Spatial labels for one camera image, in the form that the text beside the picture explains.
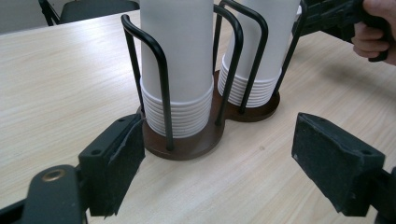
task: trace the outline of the finger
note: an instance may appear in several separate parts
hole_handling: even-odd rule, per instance
[[[361,40],[359,38],[352,37],[352,43],[356,48],[364,51],[385,51],[389,48],[389,43],[380,40]]]
[[[388,58],[384,62],[396,65],[396,44],[390,46]]]
[[[376,58],[379,55],[379,51],[364,51],[356,47],[353,47],[353,51],[363,58]]]
[[[358,22],[354,26],[355,36],[361,40],[376,40],[380,39],[384,35],[384,32],[381,29],[369,27],[363,22]]]
[[[365,0],[364,9],[371,15],[382,17],[389,23],[396,22],[396,1],[395,0]]]

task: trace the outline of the gray wall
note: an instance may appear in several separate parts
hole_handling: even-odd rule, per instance
[[[49,0],[60,14],[70,0]],[[0,35],[47,26],[38,0],[0,0]]]

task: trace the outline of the dark wooden base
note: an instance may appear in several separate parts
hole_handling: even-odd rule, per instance
[[[222,100],[217,88],[219,71],[214,75],[214,79],[215,88],[213,90],[212,107],[210,110],[209,122],[206,124],[204,129],[191,137],[175,138],[174,150],[168,151],[165,147],[165,137],[152,131],[145,121],[143,124],[143,136],[145,147],[148,151],[164,159],[172,161],[187,161],[206,154],[218,144],[223,135],[225,123],[222,122],[220,126],[215,124]],[[239,106],[228,103],[224,118],[241,122],[256,122],[267,119],[275,113],[276,108],[279,105],[279,101],[280,96],[278,93],[273,96],[267,104],[256,108],[247,108],[244,114],[239,113]]]

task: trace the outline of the wooden table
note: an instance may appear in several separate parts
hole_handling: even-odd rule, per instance
[[[139,13],[130,15],[138,24]],[[77,165],[78,153],[139,103],[120,15],[0,35],[0,55],[5,207],[26,196],[38,172]],[[291,143],[297,113],[314,114],[385,153],[389,172],[396,67],[368,63],[350,44],[315,33],[300,40],[280,96],[269,119],[227,120],[218,146],[201,158],[147,152],[119,214],[90,223],[373,223],[373,208],[368,217],[337,214],[291,157]]]

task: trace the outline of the stacked white cups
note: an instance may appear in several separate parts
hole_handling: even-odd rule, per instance
[[[241,2],[242,5],[260,13],[265,18],[269,30],[267,45],[251,94],[247,100],[247,107],[265,105],[272,96],[281,73],[299,3],[300,0],[243,0]],[[237,19],[244,31],[244,47],[228,100],[233,105],[241,105],[262,32],[259,24],[253,19],[243,14],[238,14]],[[232,37],[222,59],[218,82],[221,95],[224,91],[224,83],[233,56],[233,44],[234,39]]]
[[[213,1],[140,1],[141,28],[161,45],[167,60],[173,135],[184,138],[207,124],[213,94]],[[157,61],[142,45],[143,103],[149,127],[165,135]]]

